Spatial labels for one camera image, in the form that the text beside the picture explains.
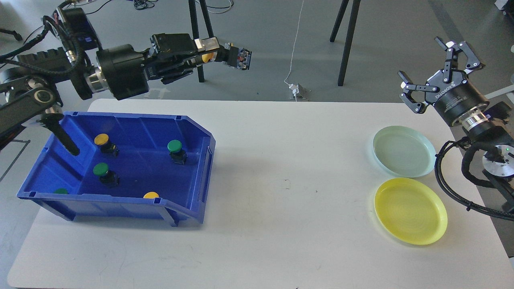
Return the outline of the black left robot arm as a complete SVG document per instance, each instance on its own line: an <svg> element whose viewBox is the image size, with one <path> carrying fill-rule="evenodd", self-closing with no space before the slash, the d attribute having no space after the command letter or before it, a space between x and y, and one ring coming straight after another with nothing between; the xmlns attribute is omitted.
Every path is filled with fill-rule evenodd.
<svg viewBox="0 0 514 289"><path fill-rule="evenodd" d="M221 45L212 34L198 38L195 1L189 7L193 36L157 34L152 46L138 52L131 45L104 49L81 8L65 0L52 16L42 18L43 30L19 49L1 56L12 68L1 73L1 147L13 141L27 126L35 124L52 132L72 155L80 150L59 124L62 99L56 84L71 81L81 99L109 90L117 100L149 91L149 80L169 84L190 75L208 62L238 65L238 50Z"/></svg>

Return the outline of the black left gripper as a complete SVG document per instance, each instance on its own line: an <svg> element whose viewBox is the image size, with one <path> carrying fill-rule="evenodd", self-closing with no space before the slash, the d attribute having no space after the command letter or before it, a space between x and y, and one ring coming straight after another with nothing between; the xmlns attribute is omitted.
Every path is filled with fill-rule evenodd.
<svg viewBox="0 0 514 289"><path fill-rule="evenodd" d="M156 34L150 41L158 57L204 55L221 48L216 37L192 39L187 33ZM156 60L151 49L136 51L130 44L102 49L96 52L97 65L85 73L85 81L92 93L108 90L117 100L143 95L149 92L146 68ZM181 63L160 63L156 66L156 78L170 84L191 75L203 64L201 56Z"/></svg>

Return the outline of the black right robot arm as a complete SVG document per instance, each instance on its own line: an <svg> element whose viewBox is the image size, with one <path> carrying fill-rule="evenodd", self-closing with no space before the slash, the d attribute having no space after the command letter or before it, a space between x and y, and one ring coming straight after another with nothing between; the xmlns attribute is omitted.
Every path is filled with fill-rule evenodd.
<svg viewBox="0 0 514 289"><path fill-rule="evenodd" d="M506 125L512 107L501 101L493 106L470 82L469 75L484 64L471 46L461 41L445 43L436 37L435 42L445 52L442 69L429 77L424 84L415 84L403 71L400 99L416 114L423 114L432 106L449 127L461 126L465 136L457 141L447 141L436 155L434 171L436 180L451 199L492 218L513 221L513 135ZM446 182L442 162L450 149L464 150L461 173L478 187L496 189L505 199L501 209L488 208L458 194Z"/></svg>

